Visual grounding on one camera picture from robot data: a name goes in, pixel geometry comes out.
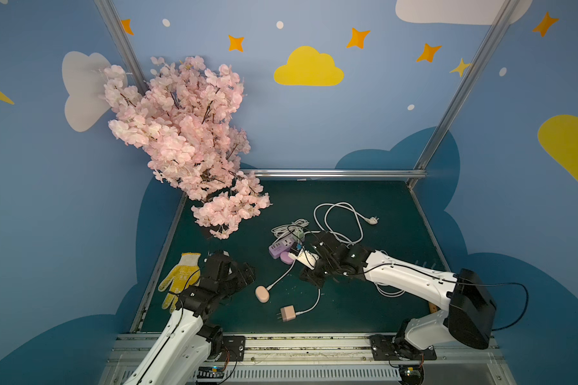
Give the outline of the pink charger adapter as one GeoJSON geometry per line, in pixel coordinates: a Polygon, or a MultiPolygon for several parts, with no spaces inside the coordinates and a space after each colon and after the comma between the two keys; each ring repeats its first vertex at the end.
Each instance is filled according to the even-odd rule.
{"type": "Polygon", "coordinates": [[[296,319],[297,312],[294,306],[285,306],[280,309],[279,316],[283,322],[290,322],[296,319]]]}

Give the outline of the green charger plug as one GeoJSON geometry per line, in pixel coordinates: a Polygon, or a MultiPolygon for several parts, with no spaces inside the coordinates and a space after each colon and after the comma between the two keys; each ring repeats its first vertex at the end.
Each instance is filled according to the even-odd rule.
{"type": "Polygon", "coordinates": [[[293,234],[296,236],[297,239],[299,239],[301,242],[305,239],[305,233],[303,232],[302,229],[295,229],[293,231],[293,234]]]}

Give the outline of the purple power strip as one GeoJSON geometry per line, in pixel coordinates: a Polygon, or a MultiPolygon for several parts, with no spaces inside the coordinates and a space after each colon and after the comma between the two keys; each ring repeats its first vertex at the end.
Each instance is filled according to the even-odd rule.
{"type": "Polygon", "coordinates": [[[278,259],[282,253],[289,251],[295,243],[293,238],[282,238],[270,245],[268,251],[274,259],[278,259]]]}

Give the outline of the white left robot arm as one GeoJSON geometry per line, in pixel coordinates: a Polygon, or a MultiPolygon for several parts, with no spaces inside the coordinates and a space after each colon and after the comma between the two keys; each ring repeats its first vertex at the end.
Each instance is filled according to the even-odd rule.
{"type": "Polygon", "coordinates": [[[208,324],[221,302],[255,281],[255,269],[226,251],[210,255],[203,267],[171,271],[161,289],[176,298],[163,332],[125,380],[126,384],[186,384],[208,359],[223,351],[223,329],[208,324]]]}

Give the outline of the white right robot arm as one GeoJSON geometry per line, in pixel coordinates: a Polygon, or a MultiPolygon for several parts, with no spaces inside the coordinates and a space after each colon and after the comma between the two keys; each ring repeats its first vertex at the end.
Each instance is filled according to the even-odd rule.
{"type": "Polygon", "coordinates": [[[432,346],[453,341],[476,350],[489,346],[496,304],[471,270],[454,274],[428,269],[380,250],[342,244],[330,233],[316,236],[309,248],[300,247],[293,258],[304,266],[301,279],[317,288],[327,278],[343,276],[393,287],[435,305],[437,312],[401,324],[393,339],[401,357],[419,359],[432,346]]]}

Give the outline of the purple earbud case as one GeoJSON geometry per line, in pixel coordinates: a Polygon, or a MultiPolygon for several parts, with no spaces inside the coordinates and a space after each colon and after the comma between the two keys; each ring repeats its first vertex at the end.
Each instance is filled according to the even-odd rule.
{"type": "Polygon", "coordinates": [[[292,265],[295,262],[295,258],[292,257],[292,254],[289,251],[282,252],[279,255],[279,259],[287,265],[292,265]]]}

